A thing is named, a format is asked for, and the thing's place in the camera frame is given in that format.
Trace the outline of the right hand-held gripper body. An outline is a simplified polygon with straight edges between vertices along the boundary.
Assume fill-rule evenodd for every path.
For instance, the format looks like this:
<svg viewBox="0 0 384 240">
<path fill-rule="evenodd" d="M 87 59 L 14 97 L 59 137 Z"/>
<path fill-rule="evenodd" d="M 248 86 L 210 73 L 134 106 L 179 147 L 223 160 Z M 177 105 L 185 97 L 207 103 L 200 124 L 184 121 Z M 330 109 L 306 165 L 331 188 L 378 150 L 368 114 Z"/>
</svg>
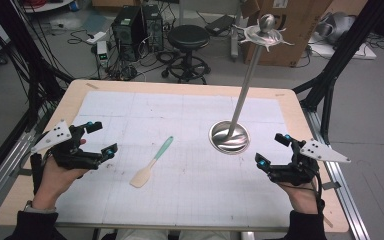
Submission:
<svg viewBox="0 0 384 240">
<path fill-rule="evenodd" d="M 319 161 L 350 163 L 350 159 L 315 139 L 298 141 L 292 138 L 291 162 L 287 165 L 272 165 L 267 174 L 272 182 L 287 182 L 294 186 L 310 183 L 319 172 Z"/>
</svg>

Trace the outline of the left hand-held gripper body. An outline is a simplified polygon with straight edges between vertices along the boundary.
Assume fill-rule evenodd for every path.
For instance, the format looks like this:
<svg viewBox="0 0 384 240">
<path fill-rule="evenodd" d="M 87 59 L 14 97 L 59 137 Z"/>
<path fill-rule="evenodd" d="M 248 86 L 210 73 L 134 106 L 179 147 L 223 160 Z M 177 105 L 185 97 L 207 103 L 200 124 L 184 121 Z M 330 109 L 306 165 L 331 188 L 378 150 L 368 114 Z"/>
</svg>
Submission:
<svg viewBox="0 0 384 240">
<path fill-rule="evenodd" d="M 79 126 L 68 126 L 67 122 L 61 119 L 40 137 L 39 141 L 31 148 L 31 152 L 38 153 L 47 149 L 53 155 L 57 165 L 68 170 L 96 170 L 100 165 L 101 152 L 85 152 L 80 148 L 82 137 L 86 132 Z"/>
</svg>

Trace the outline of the person's right hand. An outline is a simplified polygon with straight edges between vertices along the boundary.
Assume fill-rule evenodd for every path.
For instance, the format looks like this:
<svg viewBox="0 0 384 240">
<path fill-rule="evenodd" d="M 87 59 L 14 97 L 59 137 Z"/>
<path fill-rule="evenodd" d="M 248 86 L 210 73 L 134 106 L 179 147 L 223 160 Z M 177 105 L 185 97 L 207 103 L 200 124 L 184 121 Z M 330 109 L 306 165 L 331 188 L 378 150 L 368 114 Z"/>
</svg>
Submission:
<svg viewBox="0 0 384 240">
<path fill-rule="evenodd" d="M 318 213 L 314 182 L 298 186 L 287 182 L 280 182 L 278 186 L 288 195 L 294 211 L 302 214 Z"/>
</svg>

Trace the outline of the person's left hand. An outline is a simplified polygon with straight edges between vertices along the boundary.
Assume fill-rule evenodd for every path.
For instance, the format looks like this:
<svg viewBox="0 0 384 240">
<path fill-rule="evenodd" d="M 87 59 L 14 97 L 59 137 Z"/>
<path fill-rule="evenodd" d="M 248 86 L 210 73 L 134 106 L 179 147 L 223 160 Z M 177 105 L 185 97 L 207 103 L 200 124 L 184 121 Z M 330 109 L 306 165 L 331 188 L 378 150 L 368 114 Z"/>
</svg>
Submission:
<svg viewBox="0 0 384 240">
<path fill-rule="evenodd" d="M 72 183 L 86 174 L 87 169 L 67 170 L 59 167 L 53 156 L 46 160 L 42 181 L 33 202 L 37 207 L 55 207 L 58 198 L 66 192 Z"/>
</svg>

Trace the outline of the silver metal hook stand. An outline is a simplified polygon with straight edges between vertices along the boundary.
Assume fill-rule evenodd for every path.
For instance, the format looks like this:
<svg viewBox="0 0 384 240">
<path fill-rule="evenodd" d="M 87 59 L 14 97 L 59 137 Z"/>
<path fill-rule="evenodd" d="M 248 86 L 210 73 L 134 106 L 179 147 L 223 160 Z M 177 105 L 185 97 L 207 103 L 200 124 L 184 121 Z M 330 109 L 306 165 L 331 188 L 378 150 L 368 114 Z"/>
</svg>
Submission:
<svg viewBox="0 0 384 240">
<path fill-rule="evenodd" d="M 256 25 L 248 27 L 235 26 L 244 36 L 240 43 L 251 43 L 255 46 L 255 49 L 244 77 L 232 119 L 230 121 L 219 121 L 213 124 L 209 130 L 211 145 L 221 153 L 229 155 L 240 154 L 250 146 L 250 134 L 239 123 L 239 117 L 248 94 L 251 79 L 263 50 L 269 52 L 271 47 L 279 44 L 293 46 L 293 43 L 289 43 L 283 38 L 282 33 L 285 29 L 278 30 L 275 28 L 275 24 L 276 20 L 272 14 L 264 14 L 257 19 Z"/>
</svg>

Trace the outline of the wristwatch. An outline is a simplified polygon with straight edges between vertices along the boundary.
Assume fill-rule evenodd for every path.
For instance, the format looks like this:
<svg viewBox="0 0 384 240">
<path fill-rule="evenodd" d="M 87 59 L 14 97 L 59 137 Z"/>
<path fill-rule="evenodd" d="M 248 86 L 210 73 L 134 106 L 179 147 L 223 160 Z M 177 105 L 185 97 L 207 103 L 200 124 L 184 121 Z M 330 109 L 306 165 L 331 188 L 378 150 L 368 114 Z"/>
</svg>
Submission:
<svg viewBox="0 0 384 240">
<path fill-rule="evenodd" d="M 28 200 L 24 207 L 24 212 L 36 213 L 36 214 L 53 214 L 56 212 L 56 208 L 52 207 L 37 207 L 32 200 Z"/>
</svg>

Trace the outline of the white device with green display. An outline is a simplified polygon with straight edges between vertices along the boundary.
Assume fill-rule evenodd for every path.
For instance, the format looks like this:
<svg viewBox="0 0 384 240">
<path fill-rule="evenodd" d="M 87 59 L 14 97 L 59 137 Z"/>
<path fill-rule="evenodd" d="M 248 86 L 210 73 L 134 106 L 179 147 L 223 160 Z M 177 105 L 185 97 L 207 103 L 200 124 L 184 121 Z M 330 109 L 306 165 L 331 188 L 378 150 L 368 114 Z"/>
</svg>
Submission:
<svg viewBox="0 0 384 240">
<path fill-rule="evenodd" d="M 101 66 L 108 65 L 108 46 L 106 41 L 98 41 L 96 44 L 96 55 Z"/>
</svg>

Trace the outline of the white grid paper mat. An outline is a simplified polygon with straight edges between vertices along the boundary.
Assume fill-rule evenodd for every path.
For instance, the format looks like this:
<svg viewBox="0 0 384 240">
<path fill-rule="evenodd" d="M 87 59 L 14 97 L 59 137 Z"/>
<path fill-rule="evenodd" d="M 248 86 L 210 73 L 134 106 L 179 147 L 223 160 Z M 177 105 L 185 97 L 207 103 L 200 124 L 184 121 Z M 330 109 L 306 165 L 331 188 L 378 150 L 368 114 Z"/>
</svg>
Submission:
<svg viewBox="0 0 384 240">
<path fill-rule="evenodd" d="M 286 227 L 291 206 L 286 194 L 255 165 L 259 153 L 274 164 L 289 162 L 291 151 L 277 143 L 286 130 L 273 99 L 250 98 L 240 115 L 250 146 L 241 154 L 217 151 L 208 133 L 231 117 L 236 100 L 227 96 L 92 91 L 74 120 L 100 121 L 85 150 L 116 143 L 115 157 L 88 172 L 59 198 L 61 224 L 119 226 Z M 141 188 L 130 185 L 137 171 L 173 142 Z"/>
</svg>

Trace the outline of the white power strip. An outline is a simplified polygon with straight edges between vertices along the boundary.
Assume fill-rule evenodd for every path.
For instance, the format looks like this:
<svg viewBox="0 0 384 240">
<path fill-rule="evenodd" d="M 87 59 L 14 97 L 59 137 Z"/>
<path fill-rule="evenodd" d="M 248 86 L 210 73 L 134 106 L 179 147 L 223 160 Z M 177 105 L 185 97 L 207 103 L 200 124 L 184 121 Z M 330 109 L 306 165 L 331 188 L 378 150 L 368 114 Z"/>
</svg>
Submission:
<svg viewBox="0 0 384 240">
<path fill-rule="evenodd" d="M 97 41 L 100 41 L 103 37 L 106 36 L 105 32 L 98 32 L 94 34 L 92 37 L 89 37 L 86 42 L 88 44 L 95 44 Z"/>
</svg>

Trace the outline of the large black computer tower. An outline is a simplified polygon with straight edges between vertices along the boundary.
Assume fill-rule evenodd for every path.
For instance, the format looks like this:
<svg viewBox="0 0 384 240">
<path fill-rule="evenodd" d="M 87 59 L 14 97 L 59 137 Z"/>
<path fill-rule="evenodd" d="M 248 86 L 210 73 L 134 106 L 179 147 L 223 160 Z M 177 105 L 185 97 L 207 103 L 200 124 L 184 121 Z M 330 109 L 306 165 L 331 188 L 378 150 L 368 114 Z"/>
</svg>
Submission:
<svg viewBox="0 0 384 240">
<path fill-rule="evenodd" d="M 145 39 L 141 7 L 124 5 L 111 27 L 119 57 L 125 61 L 137 61 L 139 44 Z"/>
</svg>

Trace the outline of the brown cardboard box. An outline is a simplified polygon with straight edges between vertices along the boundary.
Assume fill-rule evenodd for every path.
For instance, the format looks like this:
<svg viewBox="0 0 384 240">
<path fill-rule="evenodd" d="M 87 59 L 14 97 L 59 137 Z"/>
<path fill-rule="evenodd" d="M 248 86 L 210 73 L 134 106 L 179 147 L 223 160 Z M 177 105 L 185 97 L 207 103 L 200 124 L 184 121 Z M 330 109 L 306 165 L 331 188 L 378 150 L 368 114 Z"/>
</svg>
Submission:
<svg viewBox="0 0 384 240">
<path fill-rule="evenodd" d="M 244 0 L 242 17 L 247 25 L 256 25 L 264 14 L 272 14 L 275 28 L 284 29 L 282 36 L 292 46 L 279 44 L 263 50 L 259 64 L 295 67 L 322 15 L 333 0 Z"/>
</svg>

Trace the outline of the white flat board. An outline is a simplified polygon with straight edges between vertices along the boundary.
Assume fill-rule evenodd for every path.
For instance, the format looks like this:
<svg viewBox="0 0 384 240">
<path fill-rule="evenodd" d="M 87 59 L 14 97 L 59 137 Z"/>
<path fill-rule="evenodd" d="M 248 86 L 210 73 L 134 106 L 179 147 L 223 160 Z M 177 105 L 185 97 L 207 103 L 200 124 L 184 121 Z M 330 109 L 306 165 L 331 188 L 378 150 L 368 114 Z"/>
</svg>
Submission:
<svg viewBox="0 0 384 240">
<path fill-rule="evenodd" d="M 336 54 L 336 52 L 339 52 L 340 54 L 346 52 L 353 59 L 375 60 L 377 58 L 377 55 L 366 43 L 362 43 L 359 47 L 354 49 L 352 49 L 351 47 L 346 47 L 344 50 L 342 50 L 340 47 L 334 49 L 333 45 L 325 41 L 317 34 L 313 34 L 310 37 L 308 45 L 311 47 L 313 56 L 322 57 L 325 59 L 332 58 Z"/>
</svg>

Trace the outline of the slim black computer tower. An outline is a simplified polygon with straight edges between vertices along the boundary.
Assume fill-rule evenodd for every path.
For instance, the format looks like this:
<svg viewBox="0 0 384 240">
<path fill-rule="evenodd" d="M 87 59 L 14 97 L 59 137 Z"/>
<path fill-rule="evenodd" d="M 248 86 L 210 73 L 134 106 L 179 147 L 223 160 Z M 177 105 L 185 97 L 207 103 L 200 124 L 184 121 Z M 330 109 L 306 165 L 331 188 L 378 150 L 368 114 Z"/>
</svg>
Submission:
<svg viewBox="0 0 384 240">
<path fill-rule="evenodd" d="M 142 7 L 144 25 L 146 28 L 148 49 L 151 52 L 158 52 L 164 49 L 163 43 L 163 19 L 159 8 L 155 4 Z"/>
</svg>

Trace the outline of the grey helmet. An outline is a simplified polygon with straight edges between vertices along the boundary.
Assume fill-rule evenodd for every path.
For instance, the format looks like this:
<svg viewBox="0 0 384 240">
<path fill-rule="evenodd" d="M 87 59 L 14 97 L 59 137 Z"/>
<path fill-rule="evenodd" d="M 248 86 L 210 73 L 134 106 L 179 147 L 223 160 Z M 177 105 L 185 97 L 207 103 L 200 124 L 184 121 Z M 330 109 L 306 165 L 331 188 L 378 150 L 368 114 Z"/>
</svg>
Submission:
<svg viewBox="0 0 384 240">
<path fill-rule="evenodd" d="M 344 12 L 328 12 L 318 23 L 315 32 L 331 45 L 337 44 L 350 30 L 356 17 Z"/>
</svg>

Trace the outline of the flat black device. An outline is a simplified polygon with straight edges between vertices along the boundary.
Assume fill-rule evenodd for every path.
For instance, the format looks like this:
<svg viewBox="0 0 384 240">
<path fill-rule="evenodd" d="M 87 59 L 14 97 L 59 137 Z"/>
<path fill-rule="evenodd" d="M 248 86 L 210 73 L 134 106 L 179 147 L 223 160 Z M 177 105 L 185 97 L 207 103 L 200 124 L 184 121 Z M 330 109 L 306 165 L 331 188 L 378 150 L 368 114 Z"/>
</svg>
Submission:
<svg viewBox="0 0 384 240">
<path fill-rule="evenodd" d="M 229 15 L 223 15 L 205 26 L 205 29 L 212 35 L 219 35 L 228 30 L 235 19 Z"/>
</svg>

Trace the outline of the black round stool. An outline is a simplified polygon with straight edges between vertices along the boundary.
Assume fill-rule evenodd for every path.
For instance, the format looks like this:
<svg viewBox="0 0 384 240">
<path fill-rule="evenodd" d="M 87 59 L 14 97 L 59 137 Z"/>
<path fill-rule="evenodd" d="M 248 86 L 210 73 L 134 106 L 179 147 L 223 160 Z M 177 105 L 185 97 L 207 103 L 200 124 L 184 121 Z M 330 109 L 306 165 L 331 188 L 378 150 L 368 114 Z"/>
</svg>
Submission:
<svg viewBox="0 0 384 240">
<path fill-rule="evenodd" d="M 209 74 L 211 68 L 203 59 L 194 56 L 192 52 L 209 44 L 209 33 L 200 26 L 181 25 L 169 32 L 168 41 L 182 53 L 182 56 L 174 57 L 167 64 L 161 76 L 167 78 L 172 75 L 179 83 L 200 79 L 202 84 L 206 85 L 205 74 Z"/>
</svg>

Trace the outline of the teal handled beige spatula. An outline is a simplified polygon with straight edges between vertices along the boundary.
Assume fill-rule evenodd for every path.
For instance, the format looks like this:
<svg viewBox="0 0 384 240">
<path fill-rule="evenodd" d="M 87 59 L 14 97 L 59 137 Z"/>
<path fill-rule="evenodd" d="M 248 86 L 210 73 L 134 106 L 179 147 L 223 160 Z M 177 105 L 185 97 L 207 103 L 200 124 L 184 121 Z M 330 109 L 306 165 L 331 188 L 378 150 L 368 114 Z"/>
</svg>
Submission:
<svg viewBox="0 0 384 240">
<path fill-rule="evenodd" d="M 136 174 L 130 180 L 131 186 L 135 188 L 141 188 L 147 183 L 151 176 L 152 167 L 157 162 L 157 160 L 164 154 L 164 152 L 170 147 L 171 143 L 173 142 L 173 139 L 173 136 L 168 137 L 163 143 L 163 145 L 159 148 L 153 159 L 148 163 L 148 165 L 136 172 Z"/>
</svg>

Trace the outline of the aluminium rail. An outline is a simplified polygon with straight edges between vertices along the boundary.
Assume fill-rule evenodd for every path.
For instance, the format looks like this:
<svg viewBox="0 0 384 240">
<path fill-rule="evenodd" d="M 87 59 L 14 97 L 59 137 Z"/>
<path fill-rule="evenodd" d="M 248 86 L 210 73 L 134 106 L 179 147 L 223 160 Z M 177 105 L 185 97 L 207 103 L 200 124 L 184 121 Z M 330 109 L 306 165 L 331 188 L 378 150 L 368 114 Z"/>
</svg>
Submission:
<svg viewBox="0 0 384 240">
<path fill-rule="evenodd" d="M 9 136 L 0 146 L 0 192 L 6 182 L 21 169 L 25 163 L 33 142 L 45 129 L 53 110 L 40 110 L 38 119 L 34 123 L 29 122 L 25 113 Z"/>
<path fill-rule="evenodd" d="M 331 144 L 322 136 L 321 133 L 321 120 L 316 112 L 310 112 L 304 109 L 303 113 L 309 124 L 309 128 L 312 132 L 313 137 L 321 143 L 327 145 Z M 337 162 L 324 162 L 323 163 L 328 179 L 332 182 L 338 182 L 339 188 L 335 189 L 335 194 L 338 197 L 341 209 L 346 217 L 349 225 L 349 230 L 353 240 L 371 240 L 363 222 L 363 219 L 358 211 L 355 201 L 352 197 L 351 191 L 346 182 L 345 176 L 342 173 L 340 165 Z"/>
</svg>

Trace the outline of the black metal frame strut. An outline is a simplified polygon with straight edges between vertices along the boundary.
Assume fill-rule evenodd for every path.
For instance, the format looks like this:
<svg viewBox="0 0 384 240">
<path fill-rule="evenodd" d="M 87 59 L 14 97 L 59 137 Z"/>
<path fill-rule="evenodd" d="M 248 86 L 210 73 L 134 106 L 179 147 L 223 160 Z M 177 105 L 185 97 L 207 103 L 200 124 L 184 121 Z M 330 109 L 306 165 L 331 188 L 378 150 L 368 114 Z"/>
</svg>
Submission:
<svg viewBox="0 0 384 240">
<path fill-rule="evenodd" d="M 338 47 L 342 50 L 346 47 L 352 49 L 359 47 L 383 16 L 384 0 L 368 0 Z M 336 52 L 320 74 L 293 88 L 295 94 L 306 90 L 309 91 L 307 96 L 300 101 L 303 110 L 306 109 L 317 113 L 318 105 L 323 102 L 322 117 L 320 119 L 321 133 L 329 143 L 329 125 L 335 83 L 351 59 L 352 57 L 346 52 L 343 54 Z"/>
<path fill-rule="evenodd" d="M 58 82 L 70 84 L 74 78 L 49 63 L 34 42 L 29 30 L 33 30 L 18 0 L 0 0 L 0 26 L 8 36 L 7 43 L 0 35 L 0 46 L 15 67 L 25 91 L 28 110 L 23 120 L 28 130 L 39 120 L 39 110 L 52 106 L 62 99 L 65 90 Z"/>
</svg>

